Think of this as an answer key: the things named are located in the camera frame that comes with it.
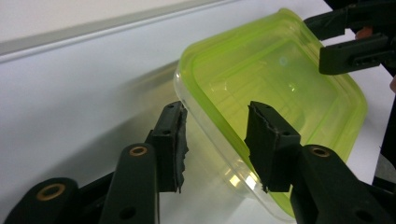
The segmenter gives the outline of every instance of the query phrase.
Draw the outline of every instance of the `translucent plastic container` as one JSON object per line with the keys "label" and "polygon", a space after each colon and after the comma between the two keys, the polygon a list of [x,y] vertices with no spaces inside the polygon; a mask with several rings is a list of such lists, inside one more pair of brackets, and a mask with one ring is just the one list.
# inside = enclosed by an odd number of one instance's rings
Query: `translucent plastic container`
{"label": "translucent plastic container", "polygon": [[284,221],[293,221],[290,195],[265,194],[248,158],[250,101],[274,107],[300,133],[302,145],[329,147],[344,161],[367,113],[349,75],[318,72],[320,47],[297,15],[280,9],[189,46],[175,77],[178,97],[229,164],[228,181],[238,192],[251,190]]}

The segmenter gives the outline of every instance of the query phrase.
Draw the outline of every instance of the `white surface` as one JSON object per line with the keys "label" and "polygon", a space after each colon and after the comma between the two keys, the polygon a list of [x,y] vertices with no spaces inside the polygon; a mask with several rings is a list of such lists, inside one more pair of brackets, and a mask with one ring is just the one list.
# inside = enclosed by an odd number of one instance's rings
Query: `white surface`
{"label": "white surface", "polygon": [[0,0],[0,55],[219,0]]}
{"label": "white surface", "polygon": [[[113,170],[176,100],[172,62],[184,48],[281,7],[302,18],[329,10],[318,0],[234,1],[0,57],[0,221],[40,181],[67,176],[83,186]],[[348,165],[369,182],[393,94],[381,68],[353,77],[369,116]],[[182,194],[161,194],[162,223],[276,223],[219,179],[224,167],[207,159],[216,153],[198,148],[187,155]]]}

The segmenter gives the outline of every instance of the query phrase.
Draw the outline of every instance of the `green plastic lid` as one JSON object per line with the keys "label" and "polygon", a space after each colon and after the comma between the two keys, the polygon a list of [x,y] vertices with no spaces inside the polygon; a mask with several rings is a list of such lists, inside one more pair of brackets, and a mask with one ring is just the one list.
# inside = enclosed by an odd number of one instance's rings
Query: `green plastic lid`
{"label": "green plastic lid", "polygon": [[[250,101],[274,107],[300,133],[302,145],[329,147],[346,161],[367,104],[349,75],[318,72],[321,47],[297,15],[280,9],[189,46],[177,85],[184,85],[252,172],[244,143]],[[271,195],[293,216],[289,194]]]}

